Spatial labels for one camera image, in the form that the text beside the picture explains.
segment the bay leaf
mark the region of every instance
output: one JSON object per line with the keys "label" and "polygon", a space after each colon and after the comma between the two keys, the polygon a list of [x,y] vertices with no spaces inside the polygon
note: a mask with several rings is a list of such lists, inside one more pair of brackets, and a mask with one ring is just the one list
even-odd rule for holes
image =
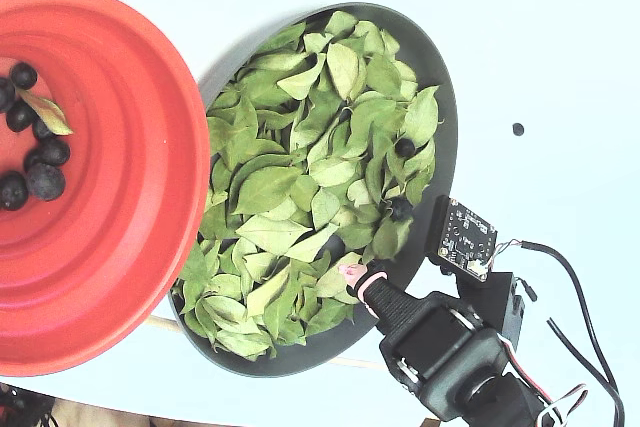
{"label": "bay leaf", "polygon": [[432,138],[422,150],[404,162],[404,175],[408,178],[416,172],[426,169],[436,156],[436,143]]}
{"label": "bay leaf", "polygon": [[304,50],[307,52],[313,52],[319,54],[324,50],[329,41],[333,39],[333,34],[326,33],[320,34],[317,32],[311,32],[303,36]]}
{"label": "bay leaf", "polygon": [[358,208],[350,207],[350,209],[356,215],[358,222],[361,224],[372,224],[373,222],[380,220],[378,204],[365,204]]}
{"label": "bay leaf", "polygon": [[406,180],[406,177],[404,175],[405,160],[396,153],[395,149],[389,149],[387,151],[385,159],[387,161],[389,170],[393,174],[393,177],[396,179],[398,184],[404,185],[404,182]]}
{"label": "bay leaf", "polygon": [[311,86],[318,80],[318,76],[322,71],[324,62],[327,58],[326,54],[317,54],[316,65],[311,69],[299,74],[279,80],[276,85],[284,90],[287,94],[296,100],[302,100],[309,95]]}
{"label": "bay leaf", "polygon": [[280,326],[277,342],[280,345],[306,345],[302,324],[299,321],[285,319]]}
{"label": "bay leaf", "polygon": [[287,220],[291,218],[297,209],[298,207],[296,203],[291,200],[291,197],[286,197],[280,205],[261,215],[271,220]]}
{"label": "bay leaf", "polygon": [[204,263],[207,266],[207,272],[209,273],[210,277],[216,275],[218,273],[218,269],[220,268],[219,252],[220,252],[221,245],[222,245],[222,242],[220,242],[219,240],[216,240],[213,243],[210,250],[208,250],[207,252],[203,250]]}
{"label": "bay leaf", "polygon": [[267,277],[267,275],[271,272],[272,267],[275,265],[276,256],[269,252],[248,254],[244,256],[244,262],[247,266],[247,270],[249,271],[249,275],[251,275],[251,278],[254,280],[254,282],[261,284],[264,278]]}
{"label": "bay leaf", "polygon": [[220,150],[220,156],[231,171],[250,158],[247,156],[247,145],[254,142],[258,135],[258,118],[251,102],[242,97],[237,109],[233,121],[234,134]]}
{"label": "bay leaf", "polygon": [[294,126],[291,134],[292,150],[306,147],[317,141],[327,130],[342,99],[333,91],[322,92],[316,88],[309,91],[312,107],[307,116]]}
{"label": "bay leaf", "polygon": [[327,65],[338,95],[346,100],[358,78],[358,55],[349,47],[330,44],[327,50]]}
{"label": "bay leaf", "polygon": [[336,10],[331,14],[331,18],[329,19],[327,26],[324,28],[324,31],[333,34],[334,36],[338,36],[353,30],[357,23],[358,19],[353,15],[341,10]]}
{"label": "bay leaf", "polygon": [[390,200],[390,199],[393,199],[394,197],[399,197],[400,195],[403,194],[403,192],[404,190],[402,189],[402,187],[400,187],[399,185],[395,185],[385,192],[384,199]]}
{"label": "bay leaf", "polygon": [[416,73],[407,64],[405,64],[400,60],[394,60],[393,65],[395,65],[396,69],[398,69],[398,72],[400,73],[400,78],[402,80],[417,82]]}
{"label": "bay leaf", "polygon": [[288,167],[290,164],[291,156],[281,154],[264,154],[247,161],[246,164],[240,167],[231,180],[231,186],[229,187],[229,210],[233,211],[237,207],[240,187],[249,175],[265,167]]}
{"label": "bay leaf", "polygon": [[351,92],[349,92],[349,99],[356,99],[365,89],[367,85],[367,63],[365,60],[360,57],[358,59],[358,77],[356,77],[355,82],[353,83],[353,88]]}
{"label": "bay leaf", "polygon": [[305,227],[309,227],[309,229],[313,228],[313,219],[311,217],[311,213],[305,212],[302,209],[297,209],[293,215],[289,218],[293,222],[297,222],[300,225]]}
{"label": "bay leaf", "polygon": [[438,86],[421,90],[407,107],[402,133],[416,148],[426,144],[438,126],[438,103],[434,97],[437,90]]}
{"label": "bay leaf", "polygon": [[357,37],[354,34],[351,34],[346,39],[338,40],[337,43],[340,45],[344,45],[345,47],[349,47],[356,54],[358,54],[358,57],[362,57],[364,56],[364,41],[366,38],[367,38],[366,34],[360,37]]}
{"label": "bay leaf", "polygon": [[210,188],[207,192],[207,199],[205,201],[205,212],[211,207],[222,204],[225,200],[227,200],[228,197],[229,194],[227,192],[214,192],[213,189]]}
{"label": "bay leaf", "polygon": [[254,360],[252,356],[266,352],[271,346],[271,342],[262,333],[238,334],[221,330],[218,332],[216,341],[224,345],[230,352],[248,360]]}
{"label": "bay leaf", "polygon": [[242,292],[243,298],[247,297],[253,287],[253,278],[247,270],[244,256],[247,254],[255,254],[256,252],[258,252],[256,246],[249,240],[242,237],[236,241],[235,245],[233,246],[233,251],[231,252],[231,260],[233,261],[233,265],[236,266],[236,269],[240,273],[240,291]]}
{"label": "bay leaf", "polygon": [[333,297],[338,292],[347,288],[347,281],[344,275],[338,270],[341,265],[357,264],[360,261],[360,254],[349,252],[338,259],[327,272],[318,279],[316,284],[316,294],[318,297]]}
{"label": "bay leaf", "polygon": [[287,198],[301,172],[297,167],[264,167],[249,174],[238,194],[234,214],[259,214]]}
{"label": "bay leaf", "polygon": [[231,184],[231,171],[227,169],[222,159],[216,160],[211,170],[211,185],[213,191],[222,193],[225,192]]}
{"label": "bay leaf", "polygon": [[320,187],[331,187],[349,180],[355,169],[354,162],[332,157],[311,164],[309,175]]}
{"label": "bay leaf", "polygon": [[322,68],[322,72],[318,76],[318,85],[316,88],[321,92],[329,92],[333,90],[333,84],[331,83],[331,77],[329,75],[329,66],[327,63],[324,63],[324,67]]}
{"label": "bay leaf", "polygon": [[372,131],[373,155],[365,169],[365,183],[369,195],[374,203],[379,204],[382,199],[383,162],[387,151],[393,146],[391,137],[385,132],[374,129]]}
{"label": "bay leaf", "polygon": [[376,231],[372,247],[377,259],[392,259],[407,241],[409,227],[413,218],[404,222],[394,222],[386,218],[380,223]]}
{"label": "bay leaf", "polygon": [[225,274],[232,274],[232,275],[237,275],[238,277],[240,277],[240,271],[238,270],[238,268],[235,266],[235,264],[233,263],[233,260],[231,259],[231,255],[233,254],[233,247],[235,246],[235,243],[229,247],[227,247],[227,249],[220,254],[220,270],[222,272],[224,272]]}
{"label": "bay leaf", "polygon": [[265,52],[270,52],[272,50],[280,49],[285,47],[286,45],[297,41],[300,36],[303,34],[305,27],[307,26],[306,22],[299,22],[297,24],[290,25],[289,27],[285,27],[276,35],[269,38],[265,41],[258,50],[256,50],[256,54],[263,54]]}
{"label": "bay leaf", "polygon": [[196,319],[204,329],[204,332],[209,339],[209,342],[214,342],[216,340],[216,335],[218,334],[218,326],[213,321],[209,312],[203,306],[203,299],[200,299],[196,304],[194,309],[194,314],[196,315]]}
{"label": "bay leaf", "polygon": [[184,307],[180,311],[186,314],[190,310],[196,308],[196,303],[204,292],[204,283],[195,280],[185,280],[182,284],[182,296],[184,298]]}
{"label": "bay leaf", "polygon": [[273,110],[261,109],[256,111],[256,113],[258,115],[258,123],[265,125],[267,129],[271,130],[284,129],[293,122],[296,116],[296,111],[280,114]]}
{"label": "bay leaf", "polygon": [[380,30],[373,22],[361,20],[356,24],[353,35],[362,37],[366,35],[364,40],[364,53],[367,55],[384,54],[384,41]]}
{"label": "bay leaf", "polygon": [[300,175],[291,188],[291,199],[299,209],[311,212],[311,201],[318,192],[318,184],[309,175]]}
{"label": "bay leaf", "polygon": [[291,96],[276,85],[280,79],[293,75],[297,68],[290,71],[253,70],[240,82],[239,87],[243,96],[255,106],[275,108],[291,100]]}
{"label": "bay leaf", "polygon": [[229,107],[235,106],[240,101],[240,93],[235,89],[235,87],[229,85],[225,86],[225,89],[216,97],[216,99],[209,106],[209,110],[214,109],[227,109]]}
{"label": "bay leaf", "polygon": [[406,188],[406,196],[407,200],[411,202],[411,205],[414,207],[420,203],[422,200],[422,193],[424,189],[429,185],[431,179],[433,178],[433,172],[436,166],[436,159],[434,158],[431,164],[424,169],[418,172],[415,177],[410,179],[407,182]]}
{"label": "bay leaf", "polygon": [[309,322],[311,318],[318,313],[320,305],[318,304],[318,296],[316,295],[316,289],[313,287],[304,287],[303,290],[303,304],[298,316],[305,322]]}
{"label": "bay leaf", "polygon": [[359,103],[351,115],[351,135],[343,157],[362,155],[369,145],[371,125],[377,118],[384,118],[393,112],[396,102],[389,99],[371,99]]}
{"label": "bay leaf", "polygon": [[268,139],[255,139],[248,143],[242,156],[243,163],[264,154],[286,154],[284,147]]}
{"label": "bay leaf", "polygon": [[349,186],[349,189],[347,190],[347,199],[353,202],[355,207],[360,207],[364,204],[371,204],[373,202],[364,179],[356,180]]}
{"label": "bay leaf", "polygon": [[307,58],[306,52],[280,51],[255,57],[249,67],[260,70],[292,70]]}
{"label": "bay leaf", "polygon": [[347,137],[349,136],[349,121],[340,122],[334,129],[333,134],[330,137],[331,149],[330,153],[341,152],[345,150],[347,146]]}
{"label": "bay leaf", "polygon": [[228,107],[225,109],[214,109],[207,112],[207,117],[217,117],[218,119],[222,119],[229,124],[233,124],[233,121],[236,118],[236,114],[238,113],[239,104],[234,105],[233,107]]}
{"label": "bay leaf", "polygon": [[380,54],[373,54],[367,64],[367,85],[387,97],[400,95],[400,72],[393,62]]}
{"label": "bay leaf", "polygon": [[366,247],[373,240],[375,226],[373,224],[352,223],[340,227],[336,234],[342,239],[347,249],[357,250]]}
{"label": "bay leaf", "polygon": [[207,338],[207,332],[204,330],[198,319],[196,318],[196,314],[193,311],[187,312],[184,316],[184,323],[189,330],[191,330],[194,334]]}
{"label": "bay leaf", "polygon": [[320,278],[322,275],[324,275],[327,270],[329,270],[329,265],[331,264],[331,252],[329,252],[329,250],[325,250],[322,253],[322,257],[320,257],[318,260],[314,260],[313,262],[311,262],[311,267],[313,267],[313,270],[315,271],[315,277]]}
{"label": "bay leaf", "polygon": [[217,117],[207,117],[209,129],[209,148],[211,155],[220,152],[237,130],[229,123]]}
{"label": "bay leaf", "polygon": [[387,30],[382,29],[380,35],[384,42],[384,54],[393,59],[400,50],[400,44]]}
{"label": "bay leaf", "polygon": [[352,296],[346,290],[338,292],[333,298],[348,305],[356,305],[360,303],[360,300],[357,297]]}
{"label": "bay leaf", "polygon": [[377,117],[374,121],[374,127],[380,129],[387,134],[395,137],[404,123],[407,111],[398,104],[393,112],[384,117]]}
{"label": "bay leaf", "polygon": [[303,241],[294,244],[284,255],[303,262],[313,262],[320,249],[327,243],[329,237],[331,237],[337,229],[337,225],[328,224],[311,237],[307,237]]}
{"label": "bay leaf", "polygon": [[239,275],[218,274],[207,283],[205,290],[233,300],[242,299]]}
{"label": "bay leaf", "polygon": [[418,83],[410,80],[403,80],[400,82],[400,97],[404,100],[411,101],[416,96],[418,91]]}
{"label": "bay leaf", "polygon": [[338,213],[340,201],[326,189],[321,188],[311,201],[311,214],[316,230],[321,229]]}
{"label": "bay leaf", "polygon": [[375,258],[375,254],[373,253],[373,245],[369,244],[364,248],[362,252],[362,264],[367,265]]}
{"label": "bay leaf", "polygon": [[331,219],[331,223],[336,224],[340,228],[351,225],[357,221],[356,214],[345,206],[340,207],[336,215]]}
{"label": "bay leaf", "polygon": [[291,220],[275,221],[254,215],[236,232],[267,252],[284,255],[309,230]]}
{"label": "bay leaf", "polygon": [[351,107],[355,109],[357,105],[366,102],[367,100],[373,99],[386,99],[386,97],[384,96],[384,94],[376,92],[375,90],[367,90],[354,99]]}
{"label": "bay leaf", "polygon": [[289,267],[285,267],[247,296],[247,316],[262,315],[264,309],[284,289],[289,280]]}
{"label": "bay leaf", "polygon": [[211,295],[204,298],[204,304],[207,311],[214,311],[220,317],[231,322],[242,322],[247,318],[246,307],[229,297]]}
{"label": "bay leaf", "polygon": [[204,254],[198,242],[194,242],[187,257],[186,262],[182,266],[180,275],[178,276],[182,280],[189,280],[193,282],[206,282],[211,277],[207,270],[207,264],[204,260]]}
{"label": "bay leaf", "polygon": [[273,339],[280,334],[280,326],[291,314],[293,304],[298,296],[299,285],[297,279],[289,276],[289,281],[280,296],[264,309],[264,323]]}
{"label": "bay leaf", "polygon": [[307,324],[305,334],[307,336],[319,334],[336,327],[345,319],[348,307],[335,299],[323,299],[320,310]]}
{"label": "bay leaf", "polygon": [[309,165],[320,159],[324,159],[327,156],[329,153],[329,139],[339,122],[340,116],[336,115],[331,121],[331,124],[329,124],[329,127],[327,127],[327,130],[325,130],[324,134],[322,134],[313,147],[311,147],[311,150],[309,150],[309,154],[307,155],[307,162]]}
{"label": "bay leaf", "polygon": [[47,128],[56,135],[73,134],[64,112],[53,100],[39,97],[31,92],[16,88],[16,93],[42,119]]}

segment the dark gray bowl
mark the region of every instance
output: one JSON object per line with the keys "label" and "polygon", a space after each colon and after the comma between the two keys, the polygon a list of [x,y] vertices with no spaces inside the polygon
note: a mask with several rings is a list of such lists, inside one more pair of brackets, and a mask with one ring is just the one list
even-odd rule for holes
{"label": "dark gray bowl", "polygon": [[[265,40],[288,25],[303,19],[324,17],[333,10],[344,10],[361,20],[371,20],[379,27],[387,29],[401,46],[396,58],[406,62],[415,70],[419,88],[429,85],[441,86],[436,93],[436,98],[440,108],[440,120],[444,123],[438,127],[435,135],[435,175],[425,190],[422,203],[414,211],[415,221],[407,244],[388,269],[389,279],[404,289],[425,259],[424,244],[435,200],[438,196],[448,195],[451,191],[458,148],[458,118],[451,79],[438,49],[418,25],[387,7],[361,2],[332,5],[283,19],[259,29],[231,48],[201,80],[200,92],[204,104],[208,106]],[[251,377],[290,375],[320,365],[348,349],[376,323],[376,319],[364,306],[357,305],[354,314],[355,324],[345,321],[335,329],[309,337],[306,346],[278,347],[278,356],[275,359],[269,360],[265,356],[256,362],[250,362],[228,352],[214,352],[206,339],[198,337],[184,325],[182,318],[178,315],[182,309],[181,299],[174,298],[171,294],[169,296],[182,331],[202,355],[229,371]]]}

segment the dark blueberry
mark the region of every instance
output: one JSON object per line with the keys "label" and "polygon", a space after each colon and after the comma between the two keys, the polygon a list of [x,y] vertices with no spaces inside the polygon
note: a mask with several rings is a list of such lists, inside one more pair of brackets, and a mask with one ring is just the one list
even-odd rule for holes
{"label": "dark blueberry", "polygon": [[55,134],[49,130],[47,124],[38,117],[33,123],[33,136],[38,140],[48,139],[49,137],[53,137]]}
{"label": "dark blueberry", "polygon": [[69,144],[57,137],[50,137],[40,142],[38,152],[42,162],[49,165],[62,165],[71,157]]}
{"label": "dark blueberry", "polygon": [[36,70],[25,62],[18,62],[11,67],[9,72],[11,82],[19,89],[28,90],[38,81],[38,73]]}
{"label": "dark blueberry", "polygon": [[31,149],[29,153],[24,158],[22,162],[22,167],[25,172],[29,172],[29,169],[33,167],[35,164],[42,164],[42,157],[40,155],[40,149],[36,147],[35,149]]}
{"label": "dark blueberry", "polygon": [[340,118],[338,122],[344,122],[345,120],[349,120],[351,118],[351,109],[342,109],[340,112]]}
{"label": "dark blueberry", "polygon": [[0,206],[6,210],[18,210],[27,203],[29,191],[19,172],[7,172],[0,177]]}
{"label": "dark blueberry", "polygon": [[38,118],[38,114],[24,100],[16,100],[7,112],[7,126],[14,132],[22,132]]}
{"label": "dark blueberry", "polygon": [[34,197],[49,201],[62,195],[67,182],[57,167],[35,164],[27,172],[27,188]]}
{"label": "dark blueberry", "polygon": [[391,220],[402,222],[411,217],[413,206],[405,197],[394,197],[391,199]]}
{"label": "dark blueberry", "polygon": [[520,122],[516,122],[515,124],[513,124],[512,126],[513,129],[513,135],[520,137],[522,134],[524,134],[524,125],[522,125]]}
{"label": "dark blueberry", "polygon": [[396,142],[396,154],[400,157],[404,157],[408,159],[412,157],[413,154],[416,153],[416,146],[413,144],[411,139],[402,138]]}
{"label": "dark blueberry", "polygon": [[13,105],[16,88],[6,77],[0,77],[0,114],[4,114]]}

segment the white table surface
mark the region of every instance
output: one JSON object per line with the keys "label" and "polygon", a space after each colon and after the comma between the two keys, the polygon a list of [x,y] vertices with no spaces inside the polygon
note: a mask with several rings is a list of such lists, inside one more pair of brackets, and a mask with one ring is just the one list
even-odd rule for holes
{"label": "white table surface", "polygon": [[[491,220],[501,239],[546,242],[571,260],[627,401],[627,425],[640,425],[638,0],[122,1],[165,32],[196,78],[256,26],[311,7],[376,2],[418,22],[440,48],[458,100],[452,194]],[[511,133],[513,122],[524,124],[524,136]],[[541,298],[527,306],[522,363],[555,396],[586,380],[592,392],[572,425],[611,425],[612,403],[544,324],[554,315],[595,361],[561,267],[518,249],[497,267],[525,276]],[[453,292],[451,282],[425,264],[410,292]],[[171,317],[166,301],[156,314]],[[380,362],[379,340],[371,332],[344,355]],[[248,379],[210,364],[182,335],[149,325],[77,368],[3,381],[133,412],[264,427],[418,426],[426,415],[385,372],[325,365]]]}

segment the red plastic bowl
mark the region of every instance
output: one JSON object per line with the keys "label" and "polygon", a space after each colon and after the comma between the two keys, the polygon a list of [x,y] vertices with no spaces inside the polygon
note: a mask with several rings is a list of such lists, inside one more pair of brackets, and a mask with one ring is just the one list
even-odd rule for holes
{"label": "red plastic bowl", "polygon": [[[75,131],[63,196],[0,211],[0,374],[45,374],[113,346],[169,289],[200,221],[208,133],[178,52],[116,0],[0,0],[0,58],[31,64]],[[31,130],[0,124],[0,169],[20,169]]]}

